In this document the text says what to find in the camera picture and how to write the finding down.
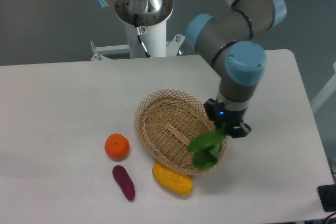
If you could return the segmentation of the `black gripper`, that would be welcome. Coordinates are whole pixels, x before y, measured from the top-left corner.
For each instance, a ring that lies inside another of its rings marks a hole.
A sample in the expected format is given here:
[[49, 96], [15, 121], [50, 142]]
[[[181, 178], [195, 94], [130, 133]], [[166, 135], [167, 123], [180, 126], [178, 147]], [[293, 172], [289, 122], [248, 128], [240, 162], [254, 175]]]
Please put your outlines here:
[[209, 98], [204, 104], [207, 117], [217, 128], [224, 128], [225, 134], [232, 138], [246, 137], [251, 127], [243, 120], [247, 109], [232, 111], [224, 107], [224, 103]]

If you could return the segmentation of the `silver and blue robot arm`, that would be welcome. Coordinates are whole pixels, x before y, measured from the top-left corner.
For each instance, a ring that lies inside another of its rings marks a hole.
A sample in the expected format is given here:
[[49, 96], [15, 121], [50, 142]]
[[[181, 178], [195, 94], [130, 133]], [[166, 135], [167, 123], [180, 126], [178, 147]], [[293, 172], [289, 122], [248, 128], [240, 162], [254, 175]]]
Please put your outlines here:
[[[95, 1], [100, 7], [115, 8], [125, 24], [132, 58], [168, 55], [166, 21], [173, 11], [172, 0]], [[204, 105], [208, 118], [229, 136], [239, 138], [251, 130], [243, 117], [266, 65], [264, 49], [251, 40], [281, 23], [287, 7], [284, 0], [225, 1], [231, 7], [227, 16], [196, 16], [185, 38], [221, 78], [216, 99]]]

